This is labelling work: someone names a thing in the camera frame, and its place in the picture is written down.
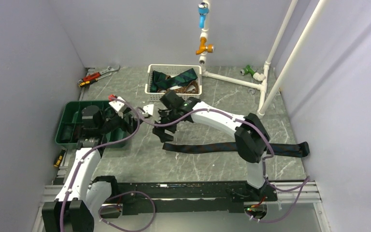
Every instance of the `white wall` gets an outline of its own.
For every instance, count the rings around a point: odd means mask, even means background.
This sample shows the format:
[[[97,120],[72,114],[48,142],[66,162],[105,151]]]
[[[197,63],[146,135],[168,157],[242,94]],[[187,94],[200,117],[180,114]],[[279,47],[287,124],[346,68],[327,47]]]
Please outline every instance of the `white wall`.
[[[32,228],[83,65],[47,0],[0,0],[0,232]]]
[[[286,46],[310,0],[299,0]],[[200,0],[51,0],[86,67],[197,64]],[[289,0],[212,0],[208,65],[253,64],[268,57]]]
[[[282,88],[335,232],[371,232],[371,1],[330,1]]]

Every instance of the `gray marble tabletop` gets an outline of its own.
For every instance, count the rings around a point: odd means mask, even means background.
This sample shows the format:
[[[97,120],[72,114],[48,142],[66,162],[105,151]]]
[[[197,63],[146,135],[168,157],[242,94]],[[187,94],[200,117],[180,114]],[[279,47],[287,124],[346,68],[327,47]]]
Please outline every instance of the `gray marble tabletop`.
[[[210,67],[209,72],[249,81],[239,74],[240,67]],[[123,67],[110,77],[90,86],[83,100],[106,100],[110,94],[123,97],[133,106],[150,104],[144,92],[147,67]],[[248,87],[203,77],[201,100],[234,114],[255,113],[259,92],[251,95]],[[275,82],[270,72],[268,91]],[[295,143],[281,95],[262,118],[272,143]],[[232,142],[233,137],[202,124],[178,124],[174,143],[201,145]],[[304,179],[300,159],[274,157],[267,160],[271,180]],[[139,132],[124,148],[107,148],[93,176],[114,175],[119,182],[229,181],[246,180],[246,164],[236,152],[183,154],[162,150],[162,143],[152,134],[152,127],[143,123]]]

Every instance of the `green tray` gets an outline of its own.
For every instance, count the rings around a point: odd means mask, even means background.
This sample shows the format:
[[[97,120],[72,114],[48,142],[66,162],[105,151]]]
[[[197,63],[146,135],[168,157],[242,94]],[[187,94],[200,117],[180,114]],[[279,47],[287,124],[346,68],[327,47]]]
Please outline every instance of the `green tray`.
[[[108,101],[71,101],[66,104],[65,110],[63,111],[62,119],[60,120],[59,127],[56,132],[55,142],[56,144],[66,148],[66,149],[76,149],[77,138],[75,134],[78,132],[78,128],[82,126],[82,110],[90,105],[96,105],[100,109],[105,110],[109,107]],[[73,136],[70,140],[62,141],[61,135],[65,129],[73,131]],[[121,129],[116,129],[106,135],[108,142],[117,141],[123,139],[127,136],[125,131]],[[124,147],[126,142],[118,143],[115,145],[110,145],[107,147]]]

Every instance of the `orange valve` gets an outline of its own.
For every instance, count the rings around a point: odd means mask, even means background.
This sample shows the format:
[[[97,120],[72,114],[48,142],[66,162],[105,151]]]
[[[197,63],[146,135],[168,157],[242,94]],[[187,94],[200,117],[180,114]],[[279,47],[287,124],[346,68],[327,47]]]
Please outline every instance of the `orange valve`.
[[[213,53],[213,51],[214,51],[214,45],[213,44],[209,44],[209,45],[206,46],[205,45],[206,42],[207,42],[207,38],[201,37],[201,39],[200,39],[200,47],[196,51],[196,55],[200,55],[203,52]]]

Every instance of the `blue faucet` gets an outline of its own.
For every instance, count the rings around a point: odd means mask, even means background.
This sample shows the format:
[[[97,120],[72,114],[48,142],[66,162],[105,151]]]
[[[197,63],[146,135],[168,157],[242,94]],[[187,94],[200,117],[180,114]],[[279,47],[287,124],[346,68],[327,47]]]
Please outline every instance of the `blue faucet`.
[[[204,22],[205,22],[205,17],[208,14],[208,4],[205,2],[202,2],[199,4],[199,14],[200,14],[200,28],[204,28]]]

